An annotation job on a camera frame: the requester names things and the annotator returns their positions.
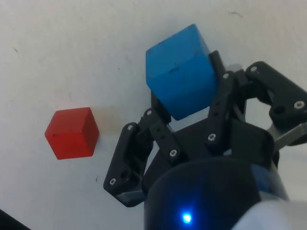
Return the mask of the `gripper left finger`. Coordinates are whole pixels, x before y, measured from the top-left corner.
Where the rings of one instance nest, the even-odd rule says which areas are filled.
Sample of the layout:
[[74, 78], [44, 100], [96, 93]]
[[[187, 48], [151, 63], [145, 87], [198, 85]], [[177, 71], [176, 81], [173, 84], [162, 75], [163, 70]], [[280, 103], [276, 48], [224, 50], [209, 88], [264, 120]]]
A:
[[169, 112], [151, 94], [151, 107], [140, 121], [123, 127], [103, 188], [124, 206], [142, 203], [162, 174], [187, 162], [170, 122]]

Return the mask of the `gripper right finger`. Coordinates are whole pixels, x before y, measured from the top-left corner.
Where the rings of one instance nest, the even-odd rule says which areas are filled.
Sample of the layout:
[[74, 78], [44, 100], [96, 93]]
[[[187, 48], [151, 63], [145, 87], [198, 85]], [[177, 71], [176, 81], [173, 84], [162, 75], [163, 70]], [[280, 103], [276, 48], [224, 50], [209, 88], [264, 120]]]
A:
[[245, 121], [246, 101], [257, 98], [269, 105], [274, 151], [307, 141], [307, 92], [263, 61], [246, 70], [227, 71], [218, 51], [209, 54], [218, 90], [210, 106], [204, 143], [221, 152], [230, 134], [230, 121]]

